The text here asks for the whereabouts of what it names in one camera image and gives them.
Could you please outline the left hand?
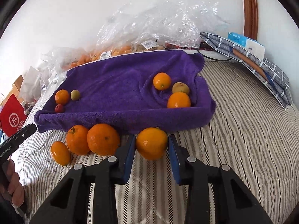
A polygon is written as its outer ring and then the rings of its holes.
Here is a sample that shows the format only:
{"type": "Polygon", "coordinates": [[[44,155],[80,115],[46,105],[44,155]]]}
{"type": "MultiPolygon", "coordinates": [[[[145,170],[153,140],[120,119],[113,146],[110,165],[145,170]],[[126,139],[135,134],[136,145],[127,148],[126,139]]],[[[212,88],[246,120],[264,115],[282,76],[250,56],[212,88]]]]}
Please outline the left hand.
{"type": "Polygon", "coordinates": [[[12,204],[15,207],[20,207],[24,203],[24,187],[20,183],[20,177],[15,171],[15,163],[9,159],[2,165],[2,169],[6,172],[6,177],[9,180],[9,186],[7,187],[8,193],[12,196],[12,204]]]}

